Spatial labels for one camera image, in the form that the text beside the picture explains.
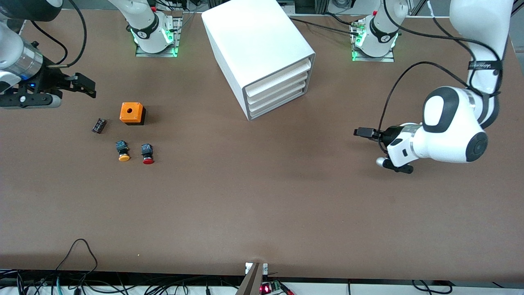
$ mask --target green led light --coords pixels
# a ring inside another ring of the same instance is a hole
[[[162,34],[164,35],[164,38],[166,39],[167,43],[173,42],[173,33],[162,29]]]
[[[171,48],[171,54],[173,55],[173,57],[178,57],[178,47]]]
[[[395,42],[397,41],[397,38],[398,38],[398,34],[396,34],[395,37],[393,38],[393,43],[391,44],[391,48],[395,46]]]

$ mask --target electrical component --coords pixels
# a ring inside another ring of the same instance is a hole
[[[120,121],[126,125],[144,125],[146,108],[140,102],[123,102],[120,109]]]
[[[307,92],[315,52],[275,0],[231,0],[202,20],[248,120]]]
[[[153,164],[155,162],[155,160],[153,160],[153,147],[149,143],[142,145],[142,157],[144,157],[142,163],[146,165]]]
[[[279,281],[272,281],[269,283],[263,283],[262,286],[260,286],[260,294],[266,295],[269,293],[273,293],[277,290],[280,290],[280,282]]]
[[[118,160],[120,162],[126,162],[129,161],[131,158],[127,153],[129,152],[129,148],[127,147],[127,143],[123,140],[116,142],[116,151],[118,152]]]
[[[102,118],[99,118],[96,122],[95,126],[93,127],[93,132],[100,134],[102,133],[102,130],[104,130],[105,125],[107,124],[107,120],[104,120]]]

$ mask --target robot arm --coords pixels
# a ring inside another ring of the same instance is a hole
[[[147,0],[108,0],[124,15],[135,42],[151,54],[159,53],[174,42],[173,17],[153,12]]]
[[[153,12],[147,0],[109,1],[124,14],[143,51],[158,53],[174,42],[172,17]],[[0,0],[0,13],[15,19],[48,22],[61,8],[62,0]],[[56,108],[61,104],[61,90],[96,97],[95,82],[80,73],[63,74],[63,66],[55,65],[37,46],[0,23],[0,107]]]
[[[402,24],[408,15],[407,0],[388,0],[388,7],[391,7],[390,15],[395,23]],[[384,0],[380,0],[376,13],[360,19],[358,24],[356,31],[359,33],[359,38],[355,46],[371,57],[382,57],[388,54],[398,37],[398,27],[386,15]]]
[[[385,131],[359,128],[355,135],[386,144],[388,157],[377,165],[411,173],[410,162],[431,158],[450,163],[469,163],[481,157],[488,143],[483,130],[498,115],[501,66],[509,32],[511,0],[452,0],[450,21],[465,38],[491,47],[469,43],[469,85],[477,91],[440,87],[424,102],[421,124],[406,123]]]

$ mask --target metal bracket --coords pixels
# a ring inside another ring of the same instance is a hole
[[[246,263],[246,271],[246,277],[242,280],[235,295],[260,295],[260,286],[262,286],[264,271],[267,272],[267,264]]]
[[[166,30],[166,38],[172,39],[173,43],[171,43],[168,47],[166,47],[164,50],[162,50],[159,53],[151,54],[143,51],[138,45],[136,45],[136,51],[135,56],[136,57],[177,57],[178,56],[178,47],[180,45],[180,33],[181,33],[181,27],[183,23],[183,16],[180,17],[173,17],[168,15],[168,26]]]
[[[249,272],[249,270],[251,269],[251,266],[253,266],[253,263],[252,263],[252,262],[246,262],[246,272],[245,272],[246,275],[247,275],[247,273]],[[262,273],[262,274],[263,274],[264,276],[267,276],[267,270],[268,270],[268,268],[267,268],[267,264],[262,264],[262,269],[263,269],[263,273]]]

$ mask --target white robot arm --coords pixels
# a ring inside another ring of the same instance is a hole
[[[426,97],[421,124],[391,126],[384,132],[355,130],[355,135],[386,144],[388,157],[378,158],[377,165],[411,173],[413,168],[408,163],[419,158],[469,163],[484,154],[488,137],[483,129],[498,115],[497,91],[511,7],[511,0],[451,1],[450,21],[455,29],[494,52],[469,43],[474,59],[469,66],[468,84],[475,91],[448,86],[435,89]]]
[[[402,24],[408,15],[409,7],[407,0],[389,0],[390,16],[396,24]],[[357,38],[355,46],[363,53],[371,57],[382,57],[390,51],[398,37],[398,27],[393,24],[384,10],[384,0],[380,0],[378,10],[372,15],[360,19],[357,29],[360,38]]]
[[[124,15],[135,42],[151,54],[161,52],[174,42],[173,17],[153,12],[147,0],[108,0]]]

